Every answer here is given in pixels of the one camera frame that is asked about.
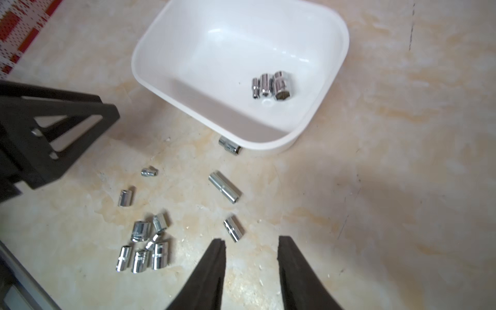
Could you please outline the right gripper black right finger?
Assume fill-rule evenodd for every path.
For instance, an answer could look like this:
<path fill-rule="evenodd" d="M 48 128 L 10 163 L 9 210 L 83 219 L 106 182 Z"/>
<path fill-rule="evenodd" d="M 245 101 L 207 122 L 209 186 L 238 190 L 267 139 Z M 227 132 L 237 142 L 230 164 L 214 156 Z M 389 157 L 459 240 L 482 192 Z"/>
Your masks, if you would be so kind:
<path fill-rule="evenodd" d="M 284 309 L 340 309 L 290 236 L 278 245 L 280 286 Z"/>

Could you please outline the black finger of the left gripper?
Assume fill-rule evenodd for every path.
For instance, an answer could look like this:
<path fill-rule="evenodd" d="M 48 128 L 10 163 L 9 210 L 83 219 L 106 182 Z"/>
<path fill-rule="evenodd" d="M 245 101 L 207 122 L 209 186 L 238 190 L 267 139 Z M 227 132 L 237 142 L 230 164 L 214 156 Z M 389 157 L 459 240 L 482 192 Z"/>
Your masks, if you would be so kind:
<path fill-rule="evenodd" d="M 51 142 L 91 116 L 102 119 L 62 151 Z M 113 104 L 93 94 L 1 82 L 1 201 L 21 195 L 16 183 L 37 189 L 61 178 L 120 119 Z"/>

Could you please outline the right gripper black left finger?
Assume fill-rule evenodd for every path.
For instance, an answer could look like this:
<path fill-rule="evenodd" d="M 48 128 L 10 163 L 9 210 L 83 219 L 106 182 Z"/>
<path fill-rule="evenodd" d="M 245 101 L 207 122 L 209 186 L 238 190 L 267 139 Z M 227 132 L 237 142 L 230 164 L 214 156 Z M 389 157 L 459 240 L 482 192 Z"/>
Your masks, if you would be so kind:
<path fill-rule="evenodd" d="M 212 240 L 168 309 L 220 309 L 226 272 L 226 243 Z"/>

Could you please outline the short chrome socket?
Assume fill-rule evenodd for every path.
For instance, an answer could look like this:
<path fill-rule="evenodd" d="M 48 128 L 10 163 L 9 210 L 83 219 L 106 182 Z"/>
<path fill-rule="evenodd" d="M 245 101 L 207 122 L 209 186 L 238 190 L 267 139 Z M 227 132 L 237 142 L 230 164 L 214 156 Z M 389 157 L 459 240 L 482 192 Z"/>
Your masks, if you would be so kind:
<path fill-rule="evenodd" d="M 223 221 L 229 236 L 235 243 L 239 242 L 244 236 L 244 229 L 235 215 L 231 215 Z"/>

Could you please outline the long chrome socket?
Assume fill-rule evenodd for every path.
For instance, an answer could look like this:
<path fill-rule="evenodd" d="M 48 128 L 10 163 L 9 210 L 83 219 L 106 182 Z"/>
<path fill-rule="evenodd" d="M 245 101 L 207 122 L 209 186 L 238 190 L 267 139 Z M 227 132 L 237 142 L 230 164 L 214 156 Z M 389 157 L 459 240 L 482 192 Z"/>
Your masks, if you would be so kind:
<path fill-rule="evenodd" d="M 214 171 L 209 175 L 209 181 L 218 189 L 232 204 L 239 201 L 242 192 L 220 171 Z"/>

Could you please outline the large chrome socket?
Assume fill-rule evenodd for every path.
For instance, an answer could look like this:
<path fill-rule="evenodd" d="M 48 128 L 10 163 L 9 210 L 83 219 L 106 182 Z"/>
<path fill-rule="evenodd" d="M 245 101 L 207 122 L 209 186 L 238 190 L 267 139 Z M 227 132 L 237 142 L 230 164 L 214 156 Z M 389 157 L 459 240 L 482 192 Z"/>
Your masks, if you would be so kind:
<path fill-rule="evenodd" d="M 291 75 L 277 71 L 273 75 L 273 97 L 276 101 L 285 101 L 292 96 Z"/>

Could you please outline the medium chrome socket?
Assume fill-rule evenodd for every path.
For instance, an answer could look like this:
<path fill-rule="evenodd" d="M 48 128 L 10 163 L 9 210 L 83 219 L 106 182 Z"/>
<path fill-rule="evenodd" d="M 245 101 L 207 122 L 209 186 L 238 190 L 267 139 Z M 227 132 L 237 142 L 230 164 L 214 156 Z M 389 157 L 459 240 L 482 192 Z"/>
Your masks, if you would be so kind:
<path fill-rule="evenodd" d="M 273 76 L 271 74 L 262 74 L 259 79 L 260 95 L 265 98 L 273 96 Z"/>

